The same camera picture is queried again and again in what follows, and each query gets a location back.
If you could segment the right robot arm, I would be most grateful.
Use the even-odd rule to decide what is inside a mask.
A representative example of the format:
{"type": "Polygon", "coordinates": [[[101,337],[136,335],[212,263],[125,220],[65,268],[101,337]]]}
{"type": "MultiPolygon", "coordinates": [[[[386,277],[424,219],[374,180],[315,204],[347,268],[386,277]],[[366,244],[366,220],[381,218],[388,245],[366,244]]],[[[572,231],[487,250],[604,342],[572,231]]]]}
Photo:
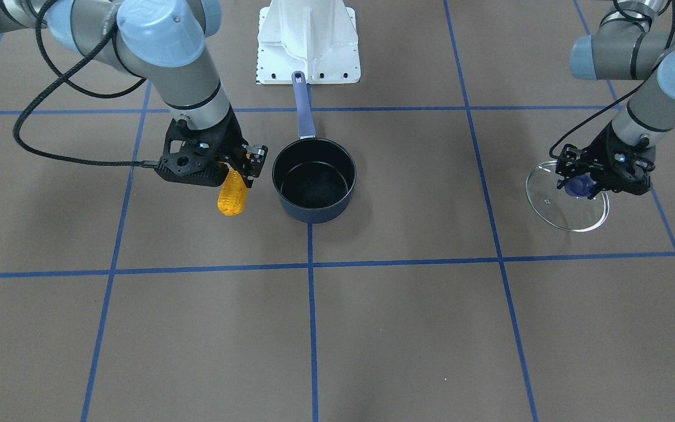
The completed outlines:
{"type": "Polygon", "coordinates": [[[21,112],[13,138],[44,158],[91,166],[152,168],[169,182],[249,189],[264,165],[266,146],[241,133],[206,41],[221,24],[217,1],[0,1],[0,34],[31,29],[42,43],[48,30],[80,55],[68,70],[21,112]],[[157,161],[95,161],[30,147],[21,137],[25,120],[57,88],[96,60],[152,83],[172,115],[157,161]]]}

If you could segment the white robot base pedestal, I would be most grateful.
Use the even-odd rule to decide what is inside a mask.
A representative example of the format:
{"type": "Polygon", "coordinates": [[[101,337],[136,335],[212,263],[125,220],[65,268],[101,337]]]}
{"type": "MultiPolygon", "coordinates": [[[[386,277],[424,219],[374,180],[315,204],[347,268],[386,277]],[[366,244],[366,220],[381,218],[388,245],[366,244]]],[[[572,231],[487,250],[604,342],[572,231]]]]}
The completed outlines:
{"type": "Polygon", "coordinates": [[[343,1],[271,1],[260,8],[255,82],[354,84],[362,77],[356,11],[343,1]]]}

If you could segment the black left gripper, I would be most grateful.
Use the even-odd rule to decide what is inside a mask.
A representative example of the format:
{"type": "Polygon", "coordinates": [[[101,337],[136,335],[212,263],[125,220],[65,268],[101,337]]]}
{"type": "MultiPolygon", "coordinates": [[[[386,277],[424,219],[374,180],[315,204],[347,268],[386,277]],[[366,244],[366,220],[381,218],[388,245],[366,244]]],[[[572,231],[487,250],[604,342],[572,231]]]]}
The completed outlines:
{"type": "Polygon", "coordinates": [[[656,147],[648,131],[640,131],[629,144],[621,139],[612,124],[608,124],[604,132],[602,146],[598,147],[602,153],[598,162],[604,171],[616,176],[648,176],[656,169],[656,147]]]}

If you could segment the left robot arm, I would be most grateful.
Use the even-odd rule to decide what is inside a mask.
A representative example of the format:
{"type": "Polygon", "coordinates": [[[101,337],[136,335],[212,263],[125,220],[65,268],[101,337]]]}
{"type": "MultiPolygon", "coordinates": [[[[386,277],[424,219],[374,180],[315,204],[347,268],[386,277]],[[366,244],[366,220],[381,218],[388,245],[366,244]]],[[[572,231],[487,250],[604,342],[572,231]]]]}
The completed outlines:
{"type": "Polygon", "coordinates": [[[594,142],[604,173],[632,181],[654,169],[656,144],[675,128],[675,30],[652,32],[663,1],[615,1],[598,30],[576,40],[571,74],[641,82],[594,142]]]}

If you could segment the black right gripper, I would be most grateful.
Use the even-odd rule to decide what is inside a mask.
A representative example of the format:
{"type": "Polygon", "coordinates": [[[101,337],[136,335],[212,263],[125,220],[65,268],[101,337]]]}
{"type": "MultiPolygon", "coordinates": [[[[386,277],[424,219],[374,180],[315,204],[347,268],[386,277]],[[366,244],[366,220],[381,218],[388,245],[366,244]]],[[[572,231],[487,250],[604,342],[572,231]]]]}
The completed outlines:
{"type": "Polygon", "coordinates": [[[251,189],[259,178],[268,155],[265,145],[248,145],[241,132],[235,112],[229,107],[223,119],[211,128],[192,132],[197,144],[195,164],[201,168],[226,163],[239,168],[242,181],[251,189]]]}

